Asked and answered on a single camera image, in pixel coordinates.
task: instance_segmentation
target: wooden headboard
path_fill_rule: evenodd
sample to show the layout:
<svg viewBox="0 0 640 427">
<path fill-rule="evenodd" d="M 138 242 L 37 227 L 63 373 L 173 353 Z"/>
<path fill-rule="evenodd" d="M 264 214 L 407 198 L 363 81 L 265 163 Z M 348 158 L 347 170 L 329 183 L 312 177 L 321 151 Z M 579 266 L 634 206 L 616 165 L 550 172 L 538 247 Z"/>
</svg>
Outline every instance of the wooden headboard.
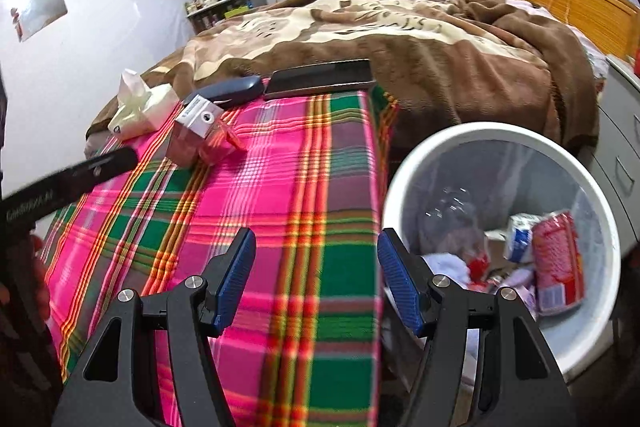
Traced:
<svg viewBox="0 0 640 427">
<path fill-rule="evenodd" d="M 640 44 L 640 8 L 628 0 L 527 0 L 582 31 L 605 54 L 626 59 Z"/>
</svg>

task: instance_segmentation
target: blanket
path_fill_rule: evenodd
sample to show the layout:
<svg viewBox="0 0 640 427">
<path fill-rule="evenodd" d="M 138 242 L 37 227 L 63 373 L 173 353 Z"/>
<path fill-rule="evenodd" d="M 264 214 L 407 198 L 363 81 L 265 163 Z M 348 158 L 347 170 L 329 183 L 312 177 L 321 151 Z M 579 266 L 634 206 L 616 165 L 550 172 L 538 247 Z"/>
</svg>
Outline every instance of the blanket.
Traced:
<svg viewBox="0 0 640 427">
<path fill-rule="evenodd" d="M 562 23 L 505 0 L 287 0 L 217 24 L 147 71 L 150 86 L 196 87 L 316 62 L 368 58 L 399 100 L 391 162 L 445 127 L 500 121 L 569 150 L 594 144 L 596 90 Z M 88 134 L 106 129 L 112 100 Z"/>
<path fill-rule="evenodd" d="M 122 288 L 168 290 L 251 227 L 257 253 L 238 312 L 211 341 L 236 424 L 375 425 L 375 243 L 395 107 L 380 88 L 256 100 L 223 117 L 246 154 L 213 168 L 164 158 L 178 109 L 130 140 L 138 167 L 60 210 L 45 240 L 63 376 Z M 179 425 L 166 335 L 157 340 L 164 419 Z"/>
</svg>

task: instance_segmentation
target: metal screw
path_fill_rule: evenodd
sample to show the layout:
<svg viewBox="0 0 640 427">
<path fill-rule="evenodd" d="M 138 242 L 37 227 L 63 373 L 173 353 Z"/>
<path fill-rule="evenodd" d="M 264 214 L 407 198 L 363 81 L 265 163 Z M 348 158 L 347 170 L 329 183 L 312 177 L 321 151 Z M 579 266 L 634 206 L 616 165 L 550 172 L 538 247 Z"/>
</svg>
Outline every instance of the metal screw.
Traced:
<svg viewBox="0 0 640 427">
<path fill-rule="evenodd" d="M 184 281 L 184 285 L 187 286 L 187 288 L 191 288 L 192 290 L 199 288 L 201 284 L 202 277 L 200 277 L 199 275 L 192 275 L 191 277 L 187 277 L 187 279 Z"/>
<path fill-rule="evenodd" d="M 133 295 L 135 295 L 133 290 L 127 288 L 126 290 L 122 290 L 120 293 L 118 293 L 118 301 L 129 302 L 133 298 Z"/>
<path fill-rule="evenodd" d="M 451 280 L 446 275 L 436 275 L 432 281 L 438 288 L 446 288 L 451 284 Z"/>
<path fill-rule="evenodd" d="M 500 296 L 503 299 L 507 299 L 508 301 L 514 301 L 518 296 L 518 294 L 516 293 L 516 290 L 514 290 L 513 288 L 506 287 L 500 290 Z"/>
</svg>

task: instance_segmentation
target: trash can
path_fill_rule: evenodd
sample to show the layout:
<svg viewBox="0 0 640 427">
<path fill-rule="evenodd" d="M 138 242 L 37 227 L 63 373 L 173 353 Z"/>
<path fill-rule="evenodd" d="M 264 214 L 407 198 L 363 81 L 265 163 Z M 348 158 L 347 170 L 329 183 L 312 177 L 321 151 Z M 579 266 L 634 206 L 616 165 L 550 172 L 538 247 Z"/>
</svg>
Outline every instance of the trash can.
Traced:
<svg viewBox="0 0 640 427">
<path fill-rule="evenodd" d="M 483 230 L 503 228 L 520 212 L 572 211 L 585 298 L 538 321 L 567 377 L 604 331 L 618 293 L 618 230 L 598 184 L 567 151 L 524 128 L 494 122 L 448 128 L 407 156 L 386 196 L 383 227 L 395 229 L 410 252 L 420 253 L 418 216 L 445 187 L 468 191 Z M 474 378 L 475 367 L 465 362 L 463 381 Z"/>
</svg>

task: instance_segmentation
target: blue and white package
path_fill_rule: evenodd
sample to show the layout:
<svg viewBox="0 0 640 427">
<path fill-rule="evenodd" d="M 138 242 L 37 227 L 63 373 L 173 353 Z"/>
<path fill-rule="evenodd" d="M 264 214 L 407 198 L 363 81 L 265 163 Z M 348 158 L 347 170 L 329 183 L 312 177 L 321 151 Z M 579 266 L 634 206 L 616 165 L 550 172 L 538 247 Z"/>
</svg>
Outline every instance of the blue and white package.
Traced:
<svg viewBox="0 0 640 427">
<path fill-rule="evenodd" d="M 507 238 L 504 245 L 504 258 L 512 263 L 533 263 L 531 229 L 542 220 L 542 216 L 533 214 L 514 214 L 507 224 Z"/>
</svg>

